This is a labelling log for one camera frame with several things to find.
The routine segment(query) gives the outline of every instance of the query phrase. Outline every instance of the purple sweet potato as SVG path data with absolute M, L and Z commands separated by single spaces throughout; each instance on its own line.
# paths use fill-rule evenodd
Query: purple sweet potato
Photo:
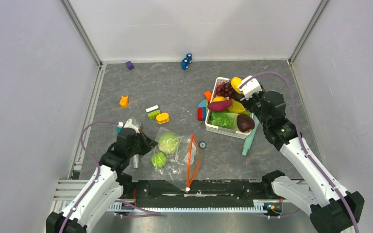
M 255 128 L 254 120 L 252 120 L 252 118 L 246 114 L 239 114 L 237 116 L 237 125 L 239 131 L 243 133 Z
M 222 112 L 229 108 L 232 105 L 232 100 L 224 100 L 218 102 L 212 102 L 208 105 L 208 109 L 214 112 Z

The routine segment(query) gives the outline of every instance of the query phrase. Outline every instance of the white plastic basket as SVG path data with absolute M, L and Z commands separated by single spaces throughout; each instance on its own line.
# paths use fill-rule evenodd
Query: white plastic basket
M 223 83 L 227 83 L 227 82 L 229 82 L 229 79 L 222 78 L 222 77 L 217 78 L 215 82 L 214 90 L 212 91 L 211 102 L 212 102 L 212 99 L 216 96 L 215 89 L 217 88 L 217 86 Z M 242 139 L 245 139 L 248 135 L 250 135 L 250 132 L 243 133 L 241 131 L 230 130 L 227 128 L 218 127 L 218 126 L 209 124 L 208 122 L 209 122 L 210 114 L 211 114 L 211 110 L 208 109 L 208 112 L 206 113 L 206 119 L 205 119 L 205 126 L 206 126 L 207 131 L 214 132 L 214 133 L 220 133 L 220 134 L 228 135 L 231 137 L 242 138 Z

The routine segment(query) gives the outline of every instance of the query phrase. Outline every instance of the teal tube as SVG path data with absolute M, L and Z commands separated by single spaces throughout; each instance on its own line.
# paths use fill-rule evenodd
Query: teal tube
M 244 156 L 247 155 L 248 151 L 251 148 L 252 141 L 254 140 L 255 132 L 256 132 L 256 129 L 258 128 L 258 124 L 259 124 L 259 120 L 258 120 L 258 118 L 256 118 L 255 115 L 253 117 L 253 120 L 255 121 L 255 128 L 253 130 L 251 130 L 250 135 L 248 135 L 248 137 L 246 137 L 246 139 L 245 139 L 244 146 L 243 146 L 244 149 L 242 150 L 242 155 L 244 155 Z

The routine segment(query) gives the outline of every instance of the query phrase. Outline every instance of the purple cube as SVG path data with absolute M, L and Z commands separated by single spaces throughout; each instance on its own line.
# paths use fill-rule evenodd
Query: purple cube
M 126 67 L 128 67 L 129 70 L 131 70 L 131 69 L 134 68 L 134 64 L 132 64 L 131 61 L 127 61 L 127 62 L 125 62 L 125 65 L 126 65 Z

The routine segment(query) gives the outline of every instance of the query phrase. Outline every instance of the clear plastic bag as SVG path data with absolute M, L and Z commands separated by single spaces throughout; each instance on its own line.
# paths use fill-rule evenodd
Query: clear plastic bag
M 188 192 L 201 164 L 195 135 L 180 136 L 161 127 L 155 140 L 158 146 L 151 152 L 151 166 L 163 180 Z

